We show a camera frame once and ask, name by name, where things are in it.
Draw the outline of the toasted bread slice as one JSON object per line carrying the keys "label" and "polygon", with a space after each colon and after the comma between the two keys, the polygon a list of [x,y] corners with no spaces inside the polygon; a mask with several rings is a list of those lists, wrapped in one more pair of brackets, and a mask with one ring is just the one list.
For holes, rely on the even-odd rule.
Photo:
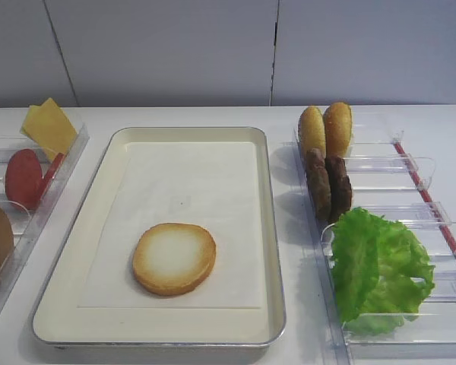
{"label": "toasted bread slice", "polygon": [[146,230],[132,256],[136,281],[161,297],[193,291],[212,272],[217,245],[209,231],[194,224],[163,223]]}

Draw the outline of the brown meat patty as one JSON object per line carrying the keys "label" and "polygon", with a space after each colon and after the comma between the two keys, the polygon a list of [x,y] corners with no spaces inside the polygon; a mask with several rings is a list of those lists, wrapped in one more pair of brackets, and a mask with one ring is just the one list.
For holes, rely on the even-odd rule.
{"label": "brown meat patty", "polygon": [[318,148],[311,148],[306,153],[306,179],[315,216],[319,221],[326,221],[331,213],[331,187],[325,160]]}
{"label": "brown meat patty", "polygon": [[338,156],[326,157],[325,168],[328,172],[331,188],[331,212],[328,222],[332,224],[351,209],[353,190],[343,158]]}

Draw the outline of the red tomato slice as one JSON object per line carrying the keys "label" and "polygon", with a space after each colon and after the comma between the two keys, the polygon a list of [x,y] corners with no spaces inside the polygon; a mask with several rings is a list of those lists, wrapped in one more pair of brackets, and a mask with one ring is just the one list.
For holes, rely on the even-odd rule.
{"label": "red tomato slice", "polygon": [[10,201],[33,210],[38,202],[37,191],[43,178],[40,162],[32,149],[16,152],[8,161],[5,173],[5,194]]}
{"label": "red tomato slice", "polygon": [[42,197],[45,195],[46,191],[50,187],[52,183],[52,179],[56,174],[56,171],[62,165],[62,161],[64,160],[65,155],[63,153],[57,153],[55,159],[51,163],[49,169],[46,171],[46,174],[40,181],[39,187],[36,191],[36,200],[34,207],[37,208],[40,205],[40,201]]}

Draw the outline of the green lettuce leaf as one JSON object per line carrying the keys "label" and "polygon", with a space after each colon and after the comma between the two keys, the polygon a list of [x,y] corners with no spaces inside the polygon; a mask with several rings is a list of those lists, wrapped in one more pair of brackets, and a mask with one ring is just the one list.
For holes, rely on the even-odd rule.
{"label": "green lettuce leaf", "polygon": [[331,275],[344,329],[380,335],[415,320],[435,287],[435,267],[415,234],[364,208],[342,214],[333,232]]}

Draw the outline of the yellow cheese slice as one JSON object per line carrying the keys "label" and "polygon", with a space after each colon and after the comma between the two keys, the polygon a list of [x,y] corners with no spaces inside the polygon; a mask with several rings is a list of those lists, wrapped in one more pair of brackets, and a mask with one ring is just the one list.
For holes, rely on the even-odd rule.
{"label": "yellow cheese slice", "polygon": [[20,132],[22,135],[26,135],[26,136],[29,136],[28,134],[28,131],[27,131],[27,127],[28,125],[31,123],[35,113],[38,111],[40,107],[37,106],[37,105],[30,105],[29,108],[28,108],[28,111],[27,111],[27,114],[25,116],[25,119],[21,125],[21,129],[20,129]]}
{"label": "yellow cheese slice", "polygon": [[49,162],[53,162],[57,153],[68,153],[78,133],[52,98],[48,98],[39,107],[27,127],[27,137],[43,149]]}

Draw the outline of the white paper tray liner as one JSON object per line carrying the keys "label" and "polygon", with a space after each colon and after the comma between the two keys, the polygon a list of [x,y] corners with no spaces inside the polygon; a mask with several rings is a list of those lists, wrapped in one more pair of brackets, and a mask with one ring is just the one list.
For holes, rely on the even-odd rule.
{"label": "white paper tray liner", "polygon": [[[80,305],[259,308],[262,235],[253,143],[131,143],[126,151]],[[134,276],[134,257],[154,283],[172,284],[206,256],[211,273],[186,294],[152,294]]]}

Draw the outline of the golden bun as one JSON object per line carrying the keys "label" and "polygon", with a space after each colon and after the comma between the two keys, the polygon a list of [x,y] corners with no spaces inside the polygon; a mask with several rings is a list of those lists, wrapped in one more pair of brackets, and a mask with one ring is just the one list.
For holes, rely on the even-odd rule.
{"label": "golden bun", "polygon": [[304,155],[312,148],[320,150],[326,156],[325,124],[320,109],[308,106],[299,117],[298,136]]}
{"label": "golden bun", "polygon": [[326,155],[344,157],[352,138],[353,118],[350,106],[344,102],[332,103],[323,114]]}

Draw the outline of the clear acrylic right food rack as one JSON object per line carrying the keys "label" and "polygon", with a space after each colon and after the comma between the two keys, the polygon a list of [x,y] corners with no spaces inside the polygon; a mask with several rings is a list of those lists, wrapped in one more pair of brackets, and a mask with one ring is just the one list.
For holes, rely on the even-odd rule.
{"label": "clear acrylic right food rack", "polygon": [[407,153],[402,132],[357,124],[345,157],[316,171],[338,206],[319,217],[293,138],[326,306],[326,345],[338,364],[456,359],[456,221],[429,195],[430,157]]}

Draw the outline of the clear acrylic food rack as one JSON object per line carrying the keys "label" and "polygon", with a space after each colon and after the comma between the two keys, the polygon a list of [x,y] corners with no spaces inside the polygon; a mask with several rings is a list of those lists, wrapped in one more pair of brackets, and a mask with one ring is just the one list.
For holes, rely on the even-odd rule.
{"label": "clear acrylic food rack", "polygon": [[[52,164],[35,142],[20,136],[0,136],[0,209],[7,214],[14,234],[14,248],[0,268],[0,314],[90,139],[83,122],[74,122],[73,126],[78,135],[68,153],[52,172],[49,172]],[[8,161],[15,153],[26,148],[34,151],[43,173],[51,176],[47,190],[42,194],[38,208],[34,210],[9,200],[5,194],[5,170]]]}
{"label": "clear acrylic food rack", "polygon": [[293,138],[326,306],[326,345],[338,364],[456,359],[456,221],[429,195],[430,157],[407,153],[402,132],[357,124],[345,157],[316,171],[338,206],[319,217]]}

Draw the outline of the clear acrylic left food rack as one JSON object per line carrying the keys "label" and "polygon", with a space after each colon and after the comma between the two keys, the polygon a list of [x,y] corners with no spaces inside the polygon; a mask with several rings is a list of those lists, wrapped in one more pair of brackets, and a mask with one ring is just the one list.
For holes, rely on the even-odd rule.
{"label": "clear acrylic left food rack", "polygon": [[[78,135],[68,153],[52,172],[49,172],[52,164],[35,142],[20,136],[0,136],[0,209],[7,214],[14,234],[14,248],[0,268],[0,314],[90,139],[83,122],[74,122],[73,126]],[[26,148],[34,151],[43,173],[51,176],[47,190],[42,194],[38,208],[34,210],[9,200],[5,194],[5,170],[8,161],[15,153]]]}

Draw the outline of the cream metal tray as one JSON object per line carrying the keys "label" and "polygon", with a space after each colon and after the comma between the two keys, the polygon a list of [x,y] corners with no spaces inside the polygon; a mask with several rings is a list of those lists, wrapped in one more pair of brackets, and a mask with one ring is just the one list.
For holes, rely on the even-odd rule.
{"label": "cream metal tray", "polygon": [[263,131],[115,132],[35,309],[35,336],[261,348],[285,322]]}

